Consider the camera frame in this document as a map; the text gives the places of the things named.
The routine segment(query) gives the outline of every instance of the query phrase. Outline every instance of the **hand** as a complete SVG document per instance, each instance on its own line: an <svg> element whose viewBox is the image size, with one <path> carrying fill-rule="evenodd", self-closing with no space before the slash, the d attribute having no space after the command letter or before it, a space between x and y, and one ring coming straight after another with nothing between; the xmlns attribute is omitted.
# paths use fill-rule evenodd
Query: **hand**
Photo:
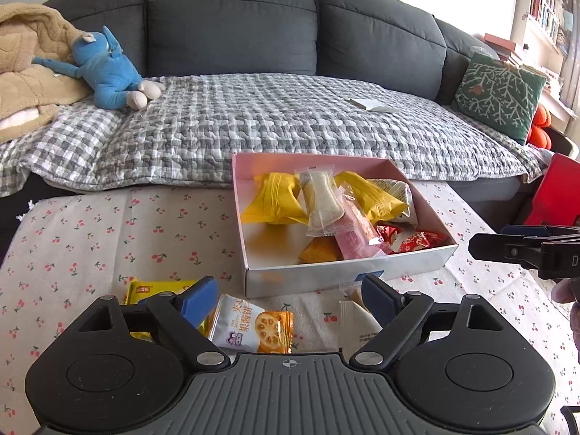
<svg viewBox="0 0 580 435"><path fill-rule="evenodd" d="M563 279L554 288L552 288L552 301L557 303L574 303L570 312L570 328L576 348L580 350L580 305L576 303L572 290L570 289L570 280Z"/></svg>

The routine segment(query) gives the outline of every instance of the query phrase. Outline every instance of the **dark gray sofa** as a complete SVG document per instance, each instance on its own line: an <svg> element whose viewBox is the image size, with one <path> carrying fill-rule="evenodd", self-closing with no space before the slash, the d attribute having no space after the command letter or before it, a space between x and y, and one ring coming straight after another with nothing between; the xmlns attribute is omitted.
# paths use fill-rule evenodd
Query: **dark gray sofa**
<svg viewBox="0 0 580 435"><path fill-rule="evenodd" d="M289 73L358 79L449 104L472 53L491 49L399 0L49 0L76 27L107 25L143 76ZM566 149L562 137L555 145ZM66 194L31 175L0 199L0 257L35 200ZM534 187L518 178L454 182L494 228Z"/></svg>

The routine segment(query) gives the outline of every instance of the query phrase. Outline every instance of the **sofa backrest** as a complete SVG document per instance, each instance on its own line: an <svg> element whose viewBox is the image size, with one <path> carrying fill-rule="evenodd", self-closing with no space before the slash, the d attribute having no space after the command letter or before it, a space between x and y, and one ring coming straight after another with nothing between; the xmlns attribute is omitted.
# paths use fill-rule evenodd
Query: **sofa backrest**
<svg viewBox="0 0 580 435"><path fill-rule="evenodd" d="M82 30L108 26L143 76L324 75L451 102L487 47L399 0L49 0ZM487 48L490 55L494 52Z"/></svg>
<svg viewBox="0 0 580 435"><path fill-rule="evenodd" d="M146 0L48 0L76 28L101 31L107 26L140 74L147 76Z"/></svg>

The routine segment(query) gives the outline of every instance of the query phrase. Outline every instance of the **metal screw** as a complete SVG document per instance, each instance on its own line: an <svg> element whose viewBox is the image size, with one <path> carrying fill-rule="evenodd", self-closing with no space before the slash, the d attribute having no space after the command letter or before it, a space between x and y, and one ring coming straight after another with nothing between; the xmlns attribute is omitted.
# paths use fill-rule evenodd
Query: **metal screw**
<svg viewBox="0 0 580 435"><path fill-rule="evenodd" d="M204 366L221 365L224 360L224 356L217 351L204 351L197 356L197 362Z"/></svg>
<svg viewBox="0 0 580 435"><path fill-rule="evenodd" d="M383 362L383 356L376 351L362 351L355 356L355 361L364 366L376 366Z"/></svg>

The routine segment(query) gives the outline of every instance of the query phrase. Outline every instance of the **pink box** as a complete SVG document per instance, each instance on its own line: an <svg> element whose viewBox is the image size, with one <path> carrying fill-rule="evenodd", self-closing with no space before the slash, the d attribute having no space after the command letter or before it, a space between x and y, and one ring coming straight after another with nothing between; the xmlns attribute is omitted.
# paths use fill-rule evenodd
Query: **pink box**
<svg viewBox="0 0 580 435"><path fill-rule="evenodd" d="M257 194L256 175L273 171L294 173L296 169L334 165L334 174L355 171L363 178L402 180L411 186L419 228L442 232L448 240L440 247L416 252L297 265L298 255L311 241L302 224L242 224L240 213ZM457 243L425 198L390 161L380 158L316 154L234 154L234 194L244 258L244 293L262 298L336 287L355 281L363 273L382 272L381 279L401 278L434 272L453 255Z"/></svg>

